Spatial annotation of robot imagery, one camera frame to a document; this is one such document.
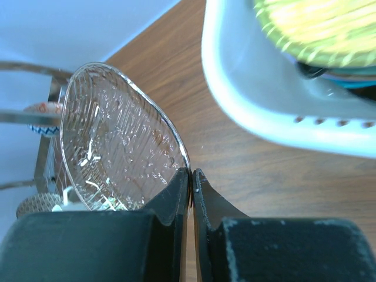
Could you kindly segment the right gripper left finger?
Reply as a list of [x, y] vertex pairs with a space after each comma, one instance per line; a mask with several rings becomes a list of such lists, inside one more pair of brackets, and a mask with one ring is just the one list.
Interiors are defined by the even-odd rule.
[[134, 211], [27, 214], [1, 243], [2, 281], [184, 281], [189, 173]]

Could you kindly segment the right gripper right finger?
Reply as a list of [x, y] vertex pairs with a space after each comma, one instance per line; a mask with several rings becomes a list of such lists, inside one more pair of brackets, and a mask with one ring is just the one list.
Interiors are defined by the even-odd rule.
[[250, 217], [193, 173], [199, 281], [374, 281], [375, 255], [345, 219]]

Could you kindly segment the clear glass plate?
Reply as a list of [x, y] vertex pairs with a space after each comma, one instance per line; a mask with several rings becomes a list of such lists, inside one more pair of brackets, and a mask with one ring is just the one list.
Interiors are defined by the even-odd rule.
[[88, 210], [139, 209], [178, 170], [191, 168], [164, 111], [105, 63], [87, 63], [71, 76], [59, 141], [66, 175]]

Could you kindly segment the black dish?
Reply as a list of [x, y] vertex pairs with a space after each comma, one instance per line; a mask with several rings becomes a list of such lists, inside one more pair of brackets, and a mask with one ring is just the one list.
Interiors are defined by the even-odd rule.
[[330, 80], [361, 99], [375, 102], [375, 66], [328, 69], [301, 62], [296, 62], [295, 66], [307, 79]]

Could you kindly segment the yellow patterned plate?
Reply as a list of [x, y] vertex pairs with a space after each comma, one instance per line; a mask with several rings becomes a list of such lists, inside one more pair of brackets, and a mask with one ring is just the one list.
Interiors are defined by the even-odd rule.
[[261, 30], [299, 62], [375, 66], [375, 1], [254, 1]]

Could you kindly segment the white plastic bin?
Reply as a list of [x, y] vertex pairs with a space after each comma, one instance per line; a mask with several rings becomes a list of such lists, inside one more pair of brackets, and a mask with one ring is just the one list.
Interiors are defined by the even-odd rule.
[[301, 76], [264, 36], [251, 1], [207, 1], [202, 64], [225, 113], [271, 142], [375, 157], [375, 103]]

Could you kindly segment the white cup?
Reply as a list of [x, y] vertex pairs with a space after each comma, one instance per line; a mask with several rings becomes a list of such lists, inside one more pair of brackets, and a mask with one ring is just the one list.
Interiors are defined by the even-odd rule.
[[87, 211], [86, 206], [78, 197], [76, 190], [72, 186], [68, 186], [63, 190], [62, 203], [54, 205], [52, 212], [83, 212]]

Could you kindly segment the grey patterned cup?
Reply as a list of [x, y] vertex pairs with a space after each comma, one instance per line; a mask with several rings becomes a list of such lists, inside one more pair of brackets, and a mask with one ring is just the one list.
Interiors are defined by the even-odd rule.
[[63, 199], [56, 193], [38, 193], [22, 201], [17, 210], [16, 218], [20, 218], [26, 214], [51, 212], [56, 205], [61, 205]]

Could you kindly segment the metal dish rack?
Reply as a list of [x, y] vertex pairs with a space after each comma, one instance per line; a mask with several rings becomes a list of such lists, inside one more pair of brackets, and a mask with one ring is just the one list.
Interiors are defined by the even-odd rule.
[[[38, 73], [51, 77], [51, 85], [47, 102], [63, 101], [68, 82], [73, 75], [72, 72], [56, 69], [48, 66], [41, 66], [32, 63], [2, 61], [2, 71], [23, 71]], [[1, 109], [1, 123], [12, 123], [19, 125], [39, 125], [39, 126], [60, 126], [61, 114], [49, 114], [38, 112], [25, 112], [24, 110]], [[4, 184], [1, 189], [11, 187], [34, 185], [39, 193], [53, 192], [56, 190], [56, 182], [60, 168], [55, 160], [55, 155], [60, 150], [56, 148], [58, 135], [54, 137], [44, 137], [41, 135], [38, 156], [36, 159], [33, 180], [25, 182], [11, 182]]]

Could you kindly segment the blue zigzag bowl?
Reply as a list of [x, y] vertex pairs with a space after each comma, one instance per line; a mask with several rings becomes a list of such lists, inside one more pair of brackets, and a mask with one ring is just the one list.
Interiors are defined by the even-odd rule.
[[27, 125], [27, 127], [34, 133], [42, 135], [44, 137], [54, 137], [59, 134], [59, 126], [39, 126], [39, 125]]

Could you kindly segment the orange patterned cup in rack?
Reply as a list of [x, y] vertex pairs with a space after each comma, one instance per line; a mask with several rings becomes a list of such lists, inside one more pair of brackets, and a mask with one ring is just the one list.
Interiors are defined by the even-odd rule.
[[61, 114], [63, 105], [58, 102], [41, 102], [30, 105], [24, 109], [25, 112], [38, 112], [49, 114]]

